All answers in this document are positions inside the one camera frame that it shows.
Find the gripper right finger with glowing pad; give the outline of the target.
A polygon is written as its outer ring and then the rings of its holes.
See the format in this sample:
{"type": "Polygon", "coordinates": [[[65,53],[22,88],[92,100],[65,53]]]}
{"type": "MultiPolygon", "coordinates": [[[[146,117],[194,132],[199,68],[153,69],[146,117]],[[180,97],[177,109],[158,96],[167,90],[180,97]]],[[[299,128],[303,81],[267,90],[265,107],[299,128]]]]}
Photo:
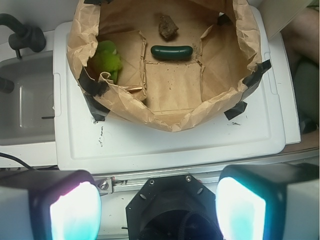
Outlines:
{"type": "Polygon", "coordinates": [[[318,240],[320,168],[231,164],[220,173],[216,216],[226,240],[318,240]]]}

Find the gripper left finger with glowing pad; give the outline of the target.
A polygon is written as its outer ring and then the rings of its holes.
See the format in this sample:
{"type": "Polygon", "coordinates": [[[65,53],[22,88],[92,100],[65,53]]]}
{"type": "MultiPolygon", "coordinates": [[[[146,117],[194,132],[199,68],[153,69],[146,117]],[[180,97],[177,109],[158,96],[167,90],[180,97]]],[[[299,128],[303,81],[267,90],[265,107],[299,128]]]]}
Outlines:
{"type": "Polygon", "coordinates": [[[2,240],[95,240],[102,201],[86,170],[0,173],[2,240]]]}

